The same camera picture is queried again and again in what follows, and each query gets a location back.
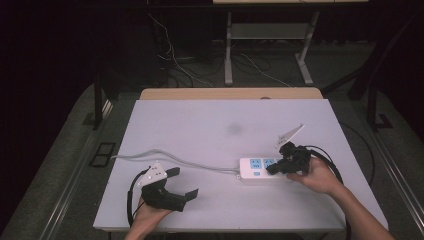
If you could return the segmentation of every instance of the metal bar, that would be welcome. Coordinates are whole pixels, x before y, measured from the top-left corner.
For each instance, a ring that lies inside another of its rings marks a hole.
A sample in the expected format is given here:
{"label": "metal bar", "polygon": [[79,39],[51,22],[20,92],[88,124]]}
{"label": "metal bar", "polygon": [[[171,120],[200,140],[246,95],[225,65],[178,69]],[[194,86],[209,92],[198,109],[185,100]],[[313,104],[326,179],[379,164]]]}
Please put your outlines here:
{"label": "metal bar", "polygon": [[[105,119],[109,116],[112,111],[112,105],[108,102],[105,104],[110,106],[106,109],[104,113]],[[90,157],[90,152],[97,145],[100,134],[102,133],[101,129],[103,129],[104,124],[100,124],[99,131],[92,131],[88,136],[87,141],[84,145],[83,150],[81,151],[81,155],[77,161],[77,164],[69,177],[68,182],[63,188],[63,191],[55,204],[52,214],[44,227],[43,232],[41,233],[40,240],[44,239],[55,239],[55,235],[59,230],[60,224],[65,217],[66,211],[72,201],[73,196],[75,195],[78,184],[80,182],[80,176],[82,175],[85,167],[87,166],[87,161]]]}
{"label": "metal bar", "polygon": [[402,197],[403,201],[405,202],[405,205],[408,208],[409,212],[411,213],[411,216],[414,219],[415,223],[417,224],[418,229],[420,230],[421,234],[424,236],[424,208],[423,206],[421,205],[421,203],[415,196],[408,182],[404,178],[402,172],[396,165],[393,157],[388,151],[383,140],[380,138],[380,136],[376,132],[373,131],[372,128],[370,128],[370,126],[366,123],[365,118],[361,117],[362,114],[360,114],[361,111],[359,108],[360,108],[360,103],[354,104],[354,109],[356,110],[358,116],[360,116],[359,119],[362,120],[365,129],[368,131],[368,133],[370,134],[374,143],[377,146],[377,149],[383,160],[382,163],[384,167],[386,168],[387,173],[392,179],[393,184],[395,185],[396,189],[399,192],[399,195]]}

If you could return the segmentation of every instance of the hand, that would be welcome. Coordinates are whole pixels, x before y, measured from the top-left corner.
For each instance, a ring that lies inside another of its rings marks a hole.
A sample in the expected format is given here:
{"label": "hand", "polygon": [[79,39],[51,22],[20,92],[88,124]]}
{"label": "hand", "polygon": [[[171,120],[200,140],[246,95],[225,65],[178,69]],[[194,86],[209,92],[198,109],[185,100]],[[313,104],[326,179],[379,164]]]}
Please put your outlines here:
{"label": "hand", "polygon": [[299,182],[318,193],[331,195],[337,189],[343,187],[327,164],[319,158],[311,158],[308,174],[288,173],[286,176],[288,179]]}
{"label": "hand", "polygon": [[157,209],[147,206],[141,197],[138,206],[139,209],[135,215],[134,222],[125,237],[126,240],[144,239],[147,234],[156,228],[163,218],[172,212],[171,210]]}

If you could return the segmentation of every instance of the power strip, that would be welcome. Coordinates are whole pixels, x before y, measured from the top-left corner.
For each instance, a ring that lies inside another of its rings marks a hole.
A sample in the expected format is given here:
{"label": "power strip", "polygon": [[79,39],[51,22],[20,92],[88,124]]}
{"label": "power strip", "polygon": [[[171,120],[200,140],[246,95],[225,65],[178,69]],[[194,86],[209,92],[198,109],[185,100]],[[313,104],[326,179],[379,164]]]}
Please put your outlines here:
{"label": "power strip", "polygon": [[247,183],[291,182],[285,174],[271,175],[266,168],[278,162],[278,158],[241,158],[240,180]]}

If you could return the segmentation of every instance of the metal stand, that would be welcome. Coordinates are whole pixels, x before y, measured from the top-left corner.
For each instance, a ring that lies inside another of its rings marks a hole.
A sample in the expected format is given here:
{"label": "metal stand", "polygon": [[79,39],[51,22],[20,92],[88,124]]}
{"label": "metal stand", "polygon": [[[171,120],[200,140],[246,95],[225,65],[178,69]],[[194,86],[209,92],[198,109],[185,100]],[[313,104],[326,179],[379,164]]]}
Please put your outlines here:
{"label": "metal stand", "polygon": [[228,13],[227,41],[225,56],[225,85],[233,85],[231,67],[231,39],[303,39],[303,48],[295,54],[299,70],[305,84],[312,85],[313,81],[305,63],[306,53],[311,44],[319,11],[313,13],[310,23],[286,24],[252,24],[231,22],[231,12]]}

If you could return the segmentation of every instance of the desk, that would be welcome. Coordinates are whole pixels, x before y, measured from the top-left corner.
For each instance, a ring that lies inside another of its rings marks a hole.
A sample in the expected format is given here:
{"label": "desk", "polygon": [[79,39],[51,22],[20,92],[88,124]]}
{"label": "desk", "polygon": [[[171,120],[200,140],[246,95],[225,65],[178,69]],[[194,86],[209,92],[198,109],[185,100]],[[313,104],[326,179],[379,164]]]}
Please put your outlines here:
{"label": "desk", "polygon": [[[266,90],[147,89],[134,106],[119,155],[155,148],[186,161],[236,168],[242,157],[280,157],[274,148],[278,135],[304,123],[306,127],[292,142],[324,148],[346,185],[387,227],[328,101],[312,88],[269,89],[269,94]],[[313,93],[310,99],[306,99],[308,92]],[[252,93],[253,99],[246,99]],[[257,99],[262,97],[274,99]],[[283,99],[287,97],[302,99]],[[146,162],[116,159],[95,228],[128,230],[126,193],[134,176],[155,160],[165,169],[181,168],[180,175],[168,180],[170,192],[184,194],[199,188],[198,197],[187,203],[184,212],[165,218],[158,232],[327,232],[345,227],[344,215],[334,201],[298,183],[252,186],[235,174],[182,166],[157,155]],[[133,209],[139,196],[136,189]]]}

